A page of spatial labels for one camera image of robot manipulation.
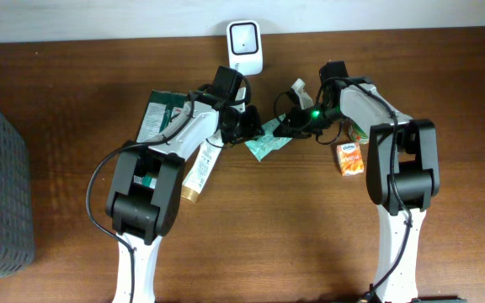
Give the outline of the mint green wipes packet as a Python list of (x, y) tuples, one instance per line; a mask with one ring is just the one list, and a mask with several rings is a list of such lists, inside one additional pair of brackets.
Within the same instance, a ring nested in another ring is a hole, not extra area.
[(280, 125), (277, 119), (272, 119), (262, 125), (264, 134), (256, 140), (246, 141), (250, 152), (261, 162), (272, 151), (277, 151), (291, 141), (291, 138), (275, 137), (273, 131)]

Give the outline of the white tube with gold cap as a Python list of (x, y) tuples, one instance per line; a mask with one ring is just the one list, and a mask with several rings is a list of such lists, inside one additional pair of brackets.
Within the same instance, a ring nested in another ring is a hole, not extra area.
[(200, 144), (195, 162), (183, 181), (181, 193), (183, 199), (192, 203), (197, 202), (223, 146), (220, 131)]

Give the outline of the green lidded jar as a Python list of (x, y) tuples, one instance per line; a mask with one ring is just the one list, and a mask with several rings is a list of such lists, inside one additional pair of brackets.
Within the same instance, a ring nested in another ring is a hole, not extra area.
[(369, 136), (353, 120), (349, 122), (348, 137), (352, 142), (362, 145), (369, 143)]

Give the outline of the dark green wipes pack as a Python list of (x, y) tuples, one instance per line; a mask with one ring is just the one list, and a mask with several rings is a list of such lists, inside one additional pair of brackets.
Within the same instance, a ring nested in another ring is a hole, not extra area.
[(149, 141), (162, 132), (172, 118), (182, 111), (185, 99), (186, 95), (183, 93), (152, 90), (136, 141)]

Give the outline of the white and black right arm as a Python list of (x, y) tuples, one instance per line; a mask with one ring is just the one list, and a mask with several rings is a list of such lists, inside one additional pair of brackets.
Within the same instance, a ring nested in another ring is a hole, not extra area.
[(343, 61), (319, 70), (315, 98), (298, 79), (285, 91), (294, 104), (276, 137), (318, 138), (349, 120), (368, 137), (365, 182), (379, 216), (378, 265), (361, 302), (417, 302), (416, 267), (421, 227), (440, 190), (437, 135), (431, 120), (402, 113), (368, 77), (351, 77)]

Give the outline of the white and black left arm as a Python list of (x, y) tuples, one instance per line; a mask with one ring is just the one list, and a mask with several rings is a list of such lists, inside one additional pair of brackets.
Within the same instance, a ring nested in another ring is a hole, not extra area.
[(219, 66), (213, 81), (188, 93), (151, 91), (136, 139), (116, 153), (105, 211), (120, 259), (114, 300), (153, 302), (159, 245), (179, 212), (185, 164), (194, 152), (261, 136), (247, 78)]

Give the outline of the white barcode scanner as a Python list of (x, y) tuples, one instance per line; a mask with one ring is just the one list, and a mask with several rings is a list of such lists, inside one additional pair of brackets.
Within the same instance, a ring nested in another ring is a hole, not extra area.
[(229, 67), (244, 76), (261, 73), (264, 57), (259, 24), (254, 20), (232, 21), (226, 35)]

